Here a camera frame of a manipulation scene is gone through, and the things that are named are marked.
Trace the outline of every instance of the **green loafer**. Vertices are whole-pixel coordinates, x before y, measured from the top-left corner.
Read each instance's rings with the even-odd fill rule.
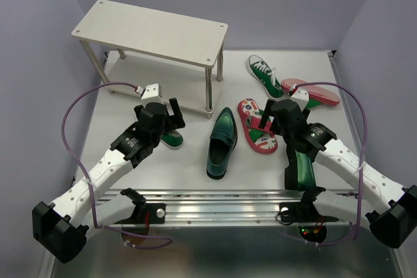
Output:
[[[225,107],[214,123],[208,148],[207,175],[222,179],[229,164],[230,155],[237,143],[235,118],[230,108]]]

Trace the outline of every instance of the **white shoe sole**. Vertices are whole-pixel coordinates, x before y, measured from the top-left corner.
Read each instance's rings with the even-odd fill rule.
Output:
[[[279,98],[275,98],[275,97],[273,97],[273,96],[271,96],[270,94],[269,94],[269,92],[268,92],[268,89],[266,89],[266,86],[262,83],[262,81],[255,75],[255,73],[252,71],[252,69],[250,68],[250,64],[249,64],[249,61],[247,61],[246,62],[246,69],[247,69],[247,71],[249,72],[249,74],[251,75],[251,76],[253,76],[258,82],[260,82],[261,83],[261,85],[262,85],[262,87],[265,89],[265,92],[266,92],[266,94],[268,95],[268,97],[269,98],[271,98],[271,99],[273,99],[273,100],[279,100],[279,99],[281,99],[282,98],[282,96],[281,97],[279,97]]]
[[[163,143],[165,146],[167,146],[168,148],[170,148],[171,150],[176,150],[179,149],[180,147],[182,147],[182,145],[184,144],[184,141],[182,141],[181,145],[179,146],[170,146],[169,144],[167,144],[165,141],[163,141],[161,139],[161,143]]]

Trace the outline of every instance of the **screw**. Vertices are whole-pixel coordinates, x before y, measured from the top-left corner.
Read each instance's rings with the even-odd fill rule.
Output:
[[[289,209],[286,208],[286,207],[283,207],[281,209],[281,212],[280,213],[281,213],[282,216],[288,216],[289,215]]]
[[[158,216],[159,218],[163,218],[165,216],[165,211],[162,208],[159,208],[156,210],[156,216]]]

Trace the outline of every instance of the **cable tie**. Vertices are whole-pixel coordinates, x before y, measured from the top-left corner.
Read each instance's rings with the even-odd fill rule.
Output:
[[[288,91],[288,94],[290,95],[290,96],[292,96],[295,92],[296,92],[296,90],[297,90],[297,85],[296,84],[294,84]]]
[[[92,182],[89,179],[86,179],[85,177],[81,179],[82,181],[86,182],[88,185],[91,185],[93,187],[93,189],[97,189],[97,186],[95,185],[94,182]]]
[[[359,173],[359,171],[360,171],[361,169],[364,169],[366,165],[367,165],[367,163],[366,163],[366,162],[362,162],[362,164],[358,167],[358,169],[357,169],[357,170],[355,170],[355,172],[353,173],[353,175],[356,175],[357,173]]]

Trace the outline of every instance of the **metal plate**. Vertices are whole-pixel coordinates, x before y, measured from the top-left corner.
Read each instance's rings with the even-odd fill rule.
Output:
[[[393,251],[366,230],[357,242],[317,249],[287,238],[296,227],[153,229],[174,243],[161,250],[125,247],[118,234],[93,238],[68,264],[55,263],[52,277],[401,277]],[[329,227],[336,240],[347,227]]]

